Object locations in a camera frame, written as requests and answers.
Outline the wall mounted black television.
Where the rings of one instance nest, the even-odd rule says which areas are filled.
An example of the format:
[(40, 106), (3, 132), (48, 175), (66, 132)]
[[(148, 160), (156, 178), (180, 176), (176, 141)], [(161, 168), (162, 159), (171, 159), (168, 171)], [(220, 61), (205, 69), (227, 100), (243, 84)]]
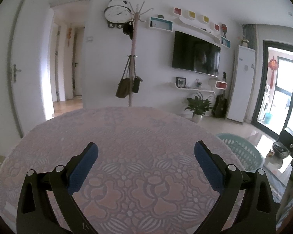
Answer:
[(172, 67), (218, 76), (221, 48), (203, 39), (176, 31)]

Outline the black robot vacuum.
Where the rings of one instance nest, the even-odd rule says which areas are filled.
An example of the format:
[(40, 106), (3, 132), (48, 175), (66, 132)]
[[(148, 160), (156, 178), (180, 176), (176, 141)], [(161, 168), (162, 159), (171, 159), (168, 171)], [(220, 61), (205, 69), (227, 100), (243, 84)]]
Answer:
[(289, 156), (289, 150), (281, 142), (273, 142), (272, 149), (274, 155), (279, 159), (285, 159)]

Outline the green potted plant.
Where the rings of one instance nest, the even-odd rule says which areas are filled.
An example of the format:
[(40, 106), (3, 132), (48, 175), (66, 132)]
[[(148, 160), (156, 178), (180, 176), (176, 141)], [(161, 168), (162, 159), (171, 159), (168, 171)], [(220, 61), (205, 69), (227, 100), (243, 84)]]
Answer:
[(212, 102), (210, 96), (204, 98), (199, 92), (192, 98), (187, 98), (187, 107), (185, 110), (192, 112), (192, 121), (198, 124), (204, 117), (204, 115), (212, 109)]

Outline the black hanging small bag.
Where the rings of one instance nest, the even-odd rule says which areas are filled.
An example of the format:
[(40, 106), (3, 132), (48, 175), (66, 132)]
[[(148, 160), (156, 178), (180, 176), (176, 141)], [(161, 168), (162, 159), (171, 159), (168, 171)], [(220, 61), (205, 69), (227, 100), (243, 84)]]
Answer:
[(132, 86), (132, 92), (137, 94), (140, 88), (140, 83), (143, 81), (138, 75), (136, 75), (136, 65), (135, 65), (135, 58), (136, 56), (132, 57), (133, 61), (133, 72), (134, 72), (134, 78), (133, 78), (133, 86)]

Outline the black picture frame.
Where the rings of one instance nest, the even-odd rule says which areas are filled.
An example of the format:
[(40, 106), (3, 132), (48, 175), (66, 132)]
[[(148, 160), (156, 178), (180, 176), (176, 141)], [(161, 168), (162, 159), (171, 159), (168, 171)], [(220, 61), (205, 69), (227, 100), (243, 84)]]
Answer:
[(177, 88), (185, 88), (186, 87), (186, 78), (177, 77), (175, 81)]

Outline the sliding glass balcony door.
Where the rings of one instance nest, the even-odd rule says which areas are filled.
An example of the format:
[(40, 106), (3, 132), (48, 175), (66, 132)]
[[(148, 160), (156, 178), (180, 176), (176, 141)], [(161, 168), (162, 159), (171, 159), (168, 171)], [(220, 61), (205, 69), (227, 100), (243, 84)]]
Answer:
[[(278, 62), (275, 86), (270, 88), (272, 57)], [(252, 124), (276, 139), (288, 127), (293, 131), (293, 46), (263, 41), (262, 75)]]

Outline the red white box shelf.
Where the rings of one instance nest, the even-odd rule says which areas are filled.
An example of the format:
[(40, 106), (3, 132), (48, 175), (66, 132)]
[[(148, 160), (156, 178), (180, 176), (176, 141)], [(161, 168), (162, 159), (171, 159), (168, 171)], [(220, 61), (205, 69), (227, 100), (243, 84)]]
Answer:
[(216, 83), (215, 83), (215, 88), (216, 89), (226, 90), (227, 86), (228, 86), (228, 84), (225, 81), (217, 80)]

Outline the panda wall clock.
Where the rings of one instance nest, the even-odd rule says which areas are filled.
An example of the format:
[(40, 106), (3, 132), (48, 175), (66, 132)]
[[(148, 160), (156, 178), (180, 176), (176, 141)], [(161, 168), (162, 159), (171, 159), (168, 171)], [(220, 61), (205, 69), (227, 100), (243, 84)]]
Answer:
[(122, 28), (132, 18), (129, 2), (110, 0), (104, 10), (104, 16), (109, 28)]

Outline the pink coat rack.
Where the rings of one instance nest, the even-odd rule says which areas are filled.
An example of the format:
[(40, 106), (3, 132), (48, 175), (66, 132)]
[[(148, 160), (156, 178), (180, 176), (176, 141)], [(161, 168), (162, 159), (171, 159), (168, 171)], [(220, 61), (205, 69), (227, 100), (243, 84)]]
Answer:
[(138, 38), (138, 23), (142, 22), (145, 23), (145, 20), (140, 19), (140, 17), (149, 11), (153, 10), (153, 8), (150, 8), (148, 10), (145, 10), (142, 12), (142, 8), (144, 7), (145, 1), (143, 1), (142, 5), (137, 4), (136, 8), (134, 9), (133, 6), (129, 1), (127, 1), (130, 9), (131, 9), (131, 15), (133, 16), (133, 38), (132, 38), (132, 46), (131, 46), (131, 54), (130, 54), (130, 69), (129, 69), (129, 79), (130, 79), (130, 91), (129, 91), (129, 102), (128, 106), (132, 107), (133, 104), (133, 83), (134, 83), (134, 77), (135, 77), (135, 57), (136, 57), (136, 42)]

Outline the black guitar bag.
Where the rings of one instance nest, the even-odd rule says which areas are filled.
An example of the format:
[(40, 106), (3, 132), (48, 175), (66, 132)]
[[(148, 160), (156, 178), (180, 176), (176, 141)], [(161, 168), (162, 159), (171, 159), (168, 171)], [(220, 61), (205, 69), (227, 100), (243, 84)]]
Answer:
[(212, 114), (215, 118), (224, 118), (227, 113), (228, 100), (224, 94), (216, 97), (216, 102), (212, 108)]

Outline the patterned floor rug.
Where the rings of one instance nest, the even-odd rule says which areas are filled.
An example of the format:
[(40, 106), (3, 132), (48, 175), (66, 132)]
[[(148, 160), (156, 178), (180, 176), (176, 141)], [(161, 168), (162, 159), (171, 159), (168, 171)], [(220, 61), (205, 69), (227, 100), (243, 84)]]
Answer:
[(268, 163), (267, 165), (263, 165), (263, 169), (266, 172), (273, 199), (275, 202), (280, 203), (289, 181), (291, 168), (288, 166), (286, 169), (282, 168), (280, 170), (276, 166)]

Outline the white wall shelf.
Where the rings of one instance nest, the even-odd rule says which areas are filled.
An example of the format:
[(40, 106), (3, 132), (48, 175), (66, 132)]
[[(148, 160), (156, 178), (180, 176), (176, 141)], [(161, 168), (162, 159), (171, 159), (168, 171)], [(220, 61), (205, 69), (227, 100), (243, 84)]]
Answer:
[(172, 83), (169, 83), (169, 85), (172, 87), (172, 88), (175, 88), (175, 89), (178, 89), (178, 90), (183, 90), (183, 91), (197, 91), (197, 92), (204, 92), (204, 93), (209, 93), (213, 96), (216, 96), (216, 93), (215, 91), (213, 90), (205, 90), (205, 89), (197, 89), (197, 88), (188, 88), (188, 87), (185, 87), (185, 88), (179, 88), (175, 82), (172, 82)]

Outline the teal plastic laundry basket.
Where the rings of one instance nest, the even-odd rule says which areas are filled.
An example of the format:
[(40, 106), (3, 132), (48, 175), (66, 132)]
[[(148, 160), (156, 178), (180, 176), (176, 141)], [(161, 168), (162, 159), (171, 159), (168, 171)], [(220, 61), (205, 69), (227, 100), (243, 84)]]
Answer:
[(263, 157), (258, 149), (245, 138), (230, 133), (220, 133), (216, 137), (233, 151), (246, 171), (255, 172), (262, 168), (264, 164)]

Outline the teal white cube shelf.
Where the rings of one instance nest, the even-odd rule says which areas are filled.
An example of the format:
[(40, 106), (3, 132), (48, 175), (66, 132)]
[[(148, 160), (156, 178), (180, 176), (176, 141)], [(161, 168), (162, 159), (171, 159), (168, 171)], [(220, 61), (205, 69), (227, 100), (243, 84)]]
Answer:
[(173, 21), (162, 18), (150, 17), (149, 27), (157, 30), (173, 31)]

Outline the brown hanging tote bag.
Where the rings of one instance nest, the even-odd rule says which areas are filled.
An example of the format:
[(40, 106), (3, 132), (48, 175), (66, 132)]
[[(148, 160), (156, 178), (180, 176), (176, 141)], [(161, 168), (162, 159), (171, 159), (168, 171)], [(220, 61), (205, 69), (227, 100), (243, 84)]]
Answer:
[(128, 57), (122, 78), (118, 84), (116, 97), (120, 99), (126, 98), (130, 93), (130, 63), (132, 56)]

